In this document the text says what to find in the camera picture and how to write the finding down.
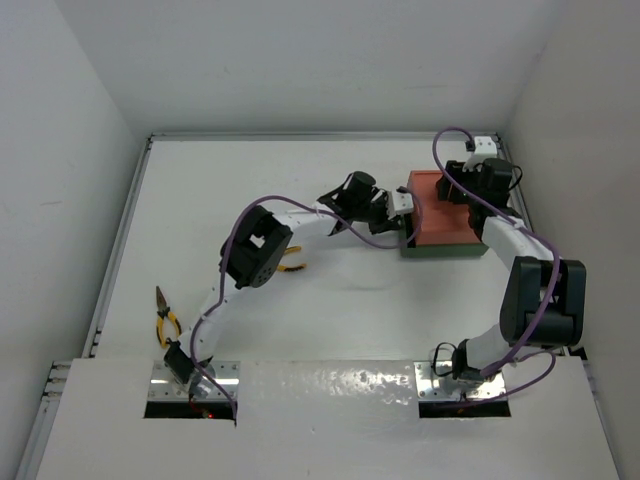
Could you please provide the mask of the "salmon drawer box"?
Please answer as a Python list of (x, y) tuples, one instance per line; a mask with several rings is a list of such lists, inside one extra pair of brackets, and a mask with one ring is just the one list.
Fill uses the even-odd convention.
[(435, 170), (413, 170), (409, 174), (407, 186), (423, 208), (415, 244), (418, 247), (481, 245), (468, 224), (468, 207), (438, 199), (436, 183), (440, 178), (441, 173)]

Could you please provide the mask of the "yellow handled cutting pliers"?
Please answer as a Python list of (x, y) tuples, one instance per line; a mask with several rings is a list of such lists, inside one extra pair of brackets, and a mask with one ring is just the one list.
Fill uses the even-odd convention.
[[(299, 253), (302, 251), (302, 247), (301, 246), (291, 246), (291, 247), (287, 247), (283, 253), (283, 256), (287, 256), (287, 255), (291, 255), (294, 253)], [(307, 268), (307, 264), (306, 263), (298, 263), (296, 265), (286, 265), (283, 263), (279, 263), (277, 265), (277, 271), (281, 272), (281, 273), (293, 273), (293, 272), (298, 272), (298, 271), (302, 271), (304, 269)]]

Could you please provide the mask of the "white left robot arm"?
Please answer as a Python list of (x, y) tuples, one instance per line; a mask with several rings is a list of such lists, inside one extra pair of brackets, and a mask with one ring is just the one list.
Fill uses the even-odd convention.
[(365, 224), (372, 235), (397, 231), (404, 216), (417, 201), (400, 187), (384, 190), (362, 171), (347, 176), (338, 187), (307, 206), (280, 195), (268, 195), (249, 204), (235, 221), (220, 250), (219, 284), (202, 307), (194, 325), (167, 343), (164, 364), (174, 378), (189, 386), (197, 378), (211, 380), (203, 372), (214, 356), (229, 320), (225, 311), (246, 289), (264, 286), (282, 266), (293, 247), (316, 237), (331, 237), (343, 231), (378, 249), (400, 248), (400, 243), (383, 245), (357, 233), (353, 225)]

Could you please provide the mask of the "green pull-out drawer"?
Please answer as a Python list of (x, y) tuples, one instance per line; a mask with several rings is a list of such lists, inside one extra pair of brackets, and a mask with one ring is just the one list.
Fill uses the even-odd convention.
[(403, 217), (404, 233), (401, 238), (404, 240), (404, 244), (400, 248), (400, 255), (406, 259), (417, 259), (421, 257), (421, 251), (417, 247), (414, 240), (409, 241), (409, 237), (414, 233), (412, 216), (407, 214)]

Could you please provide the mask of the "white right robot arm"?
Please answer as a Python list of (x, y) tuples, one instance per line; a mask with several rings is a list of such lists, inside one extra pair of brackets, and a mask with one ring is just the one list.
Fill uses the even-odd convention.
[(448, 374), (457, 381), (483, 381), (535, 349), (582, 337), (586, 267), (562, 258), (509, 207), (513, 170), (499, 158), (450, 160), (436, 183), (438, 199), (467, 205), (471, 229), (509, 271), (497, 324), (453, 351)]

